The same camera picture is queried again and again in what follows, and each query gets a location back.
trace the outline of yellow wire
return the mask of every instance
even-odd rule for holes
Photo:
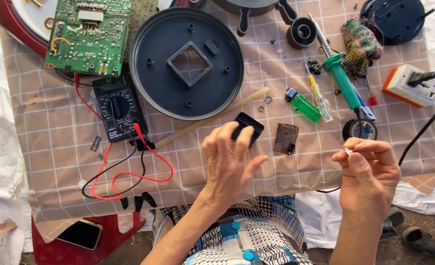
[[[56,41],[56,40],[64,40],[64,41],[66,41],[68,43],[68,45],[70,45],[70,42],[67,39],[65,39],[65,38],[55,38],[55,39],[53,39],[52,42],[50,43],[50,47],[52,48],[52,50],[54,51],[55,54],[57,54],[57,50],[54,48],[54,41]]]
[[[152,238],[148,237],[146,234],[144,234],[144,233],[142,233],[142,232],[139,232],[139,233],[143,234],[144,237],[148,238],[150,241],[152,241],[152,242],[154,241]]]

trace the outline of green circuit board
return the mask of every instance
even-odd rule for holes
[[[118,76],[131,0],[58,0],[44,68]]]

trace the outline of red plastic stool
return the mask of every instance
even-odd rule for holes
[[[126,233],[119,231],[117,214],[84,218],[103,226],[95,250],[88,250],[58,239],[45,243],[32,220],[32,246],[35,261],[38,265],[98,264],[144,226],[145,220],[140,220],[140,213],[133,213],[133,218],[133,226]]]

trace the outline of hand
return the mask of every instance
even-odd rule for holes
[[[387,142],[348,139],[343,148],[332,156],[342,166],[340,206],[343,214],[363,224],[381,224],[390,211],[401,169]]]
[[[204,138],[202,145],[209,161],[209,174],[200,196],[215,203],[218,210],[224,212],[237,201],[253,173],[268,159],[268,156],[258,156],[245,163],[254,131],[252,126],[242,129],[234,150],[231,149],[231,136],[238,126],[238,122],[230,122],[214,129]]]

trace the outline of electrical socket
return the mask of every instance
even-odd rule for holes
[[[382,91],[416,107],[434,105],[435,79],[424,81],[422,84],[415,87],[407,85],[412,74],[419,72],[424,73],[424,71],[412,65],[403,65],[394,69],[388,77]]]

